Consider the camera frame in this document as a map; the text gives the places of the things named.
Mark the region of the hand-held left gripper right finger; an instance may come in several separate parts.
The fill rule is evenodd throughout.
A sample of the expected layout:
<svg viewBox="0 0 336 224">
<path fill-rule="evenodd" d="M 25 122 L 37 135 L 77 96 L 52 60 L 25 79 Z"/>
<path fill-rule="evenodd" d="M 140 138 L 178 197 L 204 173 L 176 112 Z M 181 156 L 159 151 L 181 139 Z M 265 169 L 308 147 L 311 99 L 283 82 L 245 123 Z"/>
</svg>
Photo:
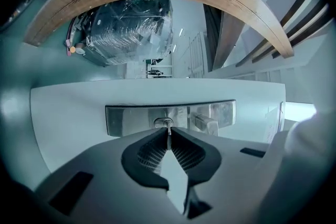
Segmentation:
<svg viewBox="0 0 336 224">
<path fill-rule="evenodd" d="M 174 127 L 172 149 L 188 161 L 187 224 L 260 224 L 284 154 L 286 132 L 270 144 Z"/>
</svg>

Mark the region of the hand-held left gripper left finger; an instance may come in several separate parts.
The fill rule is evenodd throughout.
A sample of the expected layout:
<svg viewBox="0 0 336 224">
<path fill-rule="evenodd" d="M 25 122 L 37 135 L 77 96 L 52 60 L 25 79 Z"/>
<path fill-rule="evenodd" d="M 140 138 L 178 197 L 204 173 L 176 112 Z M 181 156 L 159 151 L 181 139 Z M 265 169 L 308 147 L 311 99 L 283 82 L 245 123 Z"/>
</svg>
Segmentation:
<svg viewBox="0 0 336 224">
<path fill-rule="evenodd" d="M 75 224 L 183 224 L 155 173 L 165 128 L 97 144 L 50 174 L 37 195 Z"/>
</svg>

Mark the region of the white cabinet with metal handle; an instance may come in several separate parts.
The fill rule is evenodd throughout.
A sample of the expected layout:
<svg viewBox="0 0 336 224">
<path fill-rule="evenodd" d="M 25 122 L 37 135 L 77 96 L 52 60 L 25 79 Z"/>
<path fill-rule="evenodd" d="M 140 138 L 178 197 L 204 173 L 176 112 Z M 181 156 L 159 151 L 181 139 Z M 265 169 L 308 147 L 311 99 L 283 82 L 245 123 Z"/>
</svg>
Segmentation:
<svg viewBox="0 0 336 224">
<path fill-rule="evenodd" d="M 32 89 L 30 106 L 41 155 L 53 172 L 111 140 L 107 105 L 168 105 L 236 100 L 236 123 L 221 137 L 264 142 L 265 114 L 286 100 L 283 84 L 232 79 L 124 79 Z"/>
</svg>

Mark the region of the shiny metal back panel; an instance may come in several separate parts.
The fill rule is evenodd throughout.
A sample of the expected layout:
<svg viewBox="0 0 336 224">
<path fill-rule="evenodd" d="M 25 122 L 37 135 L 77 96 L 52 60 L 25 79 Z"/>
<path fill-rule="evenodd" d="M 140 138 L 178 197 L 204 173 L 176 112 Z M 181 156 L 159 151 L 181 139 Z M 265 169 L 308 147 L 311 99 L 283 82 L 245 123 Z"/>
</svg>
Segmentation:
<svg viewBox="0 0 336 224">
<path fill-rule="evenodd" d="M 198 114 L 216 120 L 219 132 L 236 123 L 236 100 L 169 105 L 107 105 L 105 112 L 108 135 L 114 137 L 155 129 L 154 120 L 157 118 L 171 118 L 172 127 L 202 132 L 195 126 L 195 116 Z"/>
</svg>

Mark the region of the white paper notice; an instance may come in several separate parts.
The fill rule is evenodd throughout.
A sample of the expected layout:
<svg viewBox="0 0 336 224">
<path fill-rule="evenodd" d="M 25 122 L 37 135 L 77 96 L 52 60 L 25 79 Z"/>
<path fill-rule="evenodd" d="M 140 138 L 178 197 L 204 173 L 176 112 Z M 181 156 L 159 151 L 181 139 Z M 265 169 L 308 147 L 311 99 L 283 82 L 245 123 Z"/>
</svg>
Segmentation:
<svg viewBox="0 0 336 224">
<path fill-rule="evenodd" d="M 265 114 L 265 132 L 264 132 L 264 142 L 270 144 L 276 133 L 279 132 L 281 127 L 280 123 L 280 107 L 276 107 Z"/>
</svg>

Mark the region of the metal lock cylinder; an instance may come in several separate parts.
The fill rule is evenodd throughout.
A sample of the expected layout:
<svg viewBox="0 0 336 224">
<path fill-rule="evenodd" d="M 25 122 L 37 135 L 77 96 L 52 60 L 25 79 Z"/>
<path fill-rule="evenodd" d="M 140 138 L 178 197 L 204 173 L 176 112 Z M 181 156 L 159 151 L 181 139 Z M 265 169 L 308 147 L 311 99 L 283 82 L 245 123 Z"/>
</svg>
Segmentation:
<svg viewBox="0 0 336 224">
<path fill-rule="evenodd" d="M 173 126 L 173 120 L 171 118 L 157 118 L 154 120 L 155 128 L 169 128 Z"/>
</svg>

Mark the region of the white shelf rack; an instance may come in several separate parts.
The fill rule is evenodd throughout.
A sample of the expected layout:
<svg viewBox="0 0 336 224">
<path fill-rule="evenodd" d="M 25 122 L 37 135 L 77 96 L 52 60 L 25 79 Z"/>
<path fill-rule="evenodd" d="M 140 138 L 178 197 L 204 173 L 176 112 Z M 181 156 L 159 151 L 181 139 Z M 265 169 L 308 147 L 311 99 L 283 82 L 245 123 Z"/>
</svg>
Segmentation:
<svg viewBox="0 0 336 224">
<path fill-rule="evenodd" d="M 173 77 L 173 61 L 171 55 L 163 59 L 148 59 L 145 61 L 146 78 L 172 78 Z"/>
</svg>

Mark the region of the white panelled cabinet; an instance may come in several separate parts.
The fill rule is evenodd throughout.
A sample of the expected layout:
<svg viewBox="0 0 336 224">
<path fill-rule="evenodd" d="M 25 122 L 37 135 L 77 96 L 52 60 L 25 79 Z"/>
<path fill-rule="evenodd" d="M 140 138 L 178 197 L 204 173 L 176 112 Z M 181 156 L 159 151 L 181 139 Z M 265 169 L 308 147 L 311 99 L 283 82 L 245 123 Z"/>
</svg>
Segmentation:
<svg viewBox="0 0 336 224">
<path fill-rule="evenodd" d="M 207 55 L 204 33 L 193 33 L 190 36 L 189 41 L 191 78 L 203 78 L 204 74 L 207 72 Z"/>
</svg>

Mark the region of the brown wooden plank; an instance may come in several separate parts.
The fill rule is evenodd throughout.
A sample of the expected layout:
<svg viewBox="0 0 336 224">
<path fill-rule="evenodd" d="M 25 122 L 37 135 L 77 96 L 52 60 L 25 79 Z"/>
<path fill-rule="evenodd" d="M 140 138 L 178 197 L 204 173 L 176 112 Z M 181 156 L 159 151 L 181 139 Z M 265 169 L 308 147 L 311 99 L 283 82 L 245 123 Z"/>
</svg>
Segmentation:
<svg viewBox="0 0 336 224">
<path fill-rule="evenodd" d="M 219 69 L 228 59 L 245 23 L 215 7 L 204 4 L 206 52 L 209 72 Z"/>
</svg>

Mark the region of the black wrapped machine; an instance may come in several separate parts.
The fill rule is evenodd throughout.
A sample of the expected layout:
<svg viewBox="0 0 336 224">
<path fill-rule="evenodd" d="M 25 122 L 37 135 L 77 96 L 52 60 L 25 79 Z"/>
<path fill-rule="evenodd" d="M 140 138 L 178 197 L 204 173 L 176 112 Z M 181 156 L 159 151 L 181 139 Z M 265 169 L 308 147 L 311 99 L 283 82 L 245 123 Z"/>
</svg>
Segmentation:
<svg viewBox="0 0 336 224">
<path fill-rule="evenodd" d="M 93 10 L 83 56 L 98 66 L 163 59 L 172 48 L 171 0 L 120 0 Z"/>
</svg>

